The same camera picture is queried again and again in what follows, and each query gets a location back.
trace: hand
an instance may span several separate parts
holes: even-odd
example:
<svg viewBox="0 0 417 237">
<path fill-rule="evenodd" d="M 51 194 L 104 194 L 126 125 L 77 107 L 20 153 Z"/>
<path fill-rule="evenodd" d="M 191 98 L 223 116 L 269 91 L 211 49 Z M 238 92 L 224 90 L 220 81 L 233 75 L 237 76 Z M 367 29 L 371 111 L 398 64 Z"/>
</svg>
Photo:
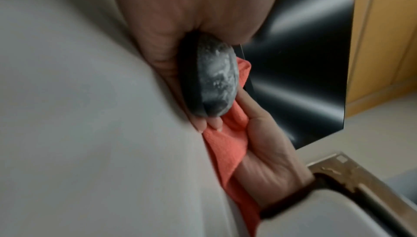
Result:
<svg viewBox="0 0 417 237">
<path fill-rule="evenodd" d="M 272 116 L 242 88 L 236 101 L 249 117 L 249 148 L 234 173 L 235 178 L 265 208 L 313 181 L 309 169 Z"/>
<path fill-rule="evenodd" d="M 200 30 L 235 45 L 249 40 L 274 0 L 117 0 L 145 60 L 163 77 L 202 132 L 207 123 L 220 129 L 218 118 L 198 118 L 186 110 L 177 79 L 176 54 L 187 32 Z"/>
</svg>

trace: dark bracelet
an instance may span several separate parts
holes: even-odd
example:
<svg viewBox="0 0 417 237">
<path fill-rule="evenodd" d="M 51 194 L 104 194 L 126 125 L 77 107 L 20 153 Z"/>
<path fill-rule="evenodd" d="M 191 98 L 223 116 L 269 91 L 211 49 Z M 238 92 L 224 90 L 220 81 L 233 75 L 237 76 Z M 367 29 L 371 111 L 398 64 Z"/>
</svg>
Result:
<svg viewBox="0 0 417 237">
<path fill-rule="evenodd" d="M 313 190 L 325 188 L 325 185 L 326 183 L 323 179 L 315 178 L 315 180 L 306 187 L 263 209 L 259 214 L 261 220 L 270 219 L 278 213 L 285 211 L 295 203 L 298 203 L 305 199 Z"/>
</svg>

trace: wooden cabinet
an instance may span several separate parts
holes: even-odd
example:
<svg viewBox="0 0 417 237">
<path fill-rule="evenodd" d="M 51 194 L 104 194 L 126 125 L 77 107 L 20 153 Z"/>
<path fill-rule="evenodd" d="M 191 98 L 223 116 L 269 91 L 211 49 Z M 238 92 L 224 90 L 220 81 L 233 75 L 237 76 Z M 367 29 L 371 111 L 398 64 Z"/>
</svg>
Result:
<svg viewBox="0 0 417 237">
<path fill-rule="evenodd" d="M 355 0 L 346 116 L 417 90 L 417 0 Z"/>
</svg>

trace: black glossy panel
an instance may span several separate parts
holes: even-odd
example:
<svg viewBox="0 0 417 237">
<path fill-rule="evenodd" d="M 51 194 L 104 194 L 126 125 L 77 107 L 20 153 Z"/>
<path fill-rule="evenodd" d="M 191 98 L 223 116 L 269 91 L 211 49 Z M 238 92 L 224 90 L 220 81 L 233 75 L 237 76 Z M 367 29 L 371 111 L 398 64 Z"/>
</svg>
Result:
<svg viewBox="0 0 417 237">
<path fill-rule="evenodd" d="M 276 0 L 235 48 L 252 64 L 249 94 L 296 148 L 343 129 L 353 9 L 354 0 Z"/>
</svg>

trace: orange cloth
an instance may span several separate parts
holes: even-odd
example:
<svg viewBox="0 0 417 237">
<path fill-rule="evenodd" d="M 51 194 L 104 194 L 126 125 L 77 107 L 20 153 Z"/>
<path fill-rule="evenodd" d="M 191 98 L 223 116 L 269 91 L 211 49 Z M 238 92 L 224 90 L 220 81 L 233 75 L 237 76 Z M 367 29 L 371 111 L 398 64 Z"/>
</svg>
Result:
<svg viewBox="0 0 417 237">
<path fill-rule="evenodd" d="M 240 58 L 237 58 L 237 62 L 239 84 L 243 87 L 248 79 L 251 64 Z M 222 119 L 223 130 L 221 132 L 207 128 L 203 132 L 203 137 L 223 189 L 239 207 L 250 235 L 254 236 L 260 222 L 260 208 L 233 177 L 233 172 L 248 149 L 246 126 L 249 119 L 236 101 L 233 102 L 230 110 L 222 116 Z"/>
</svg>

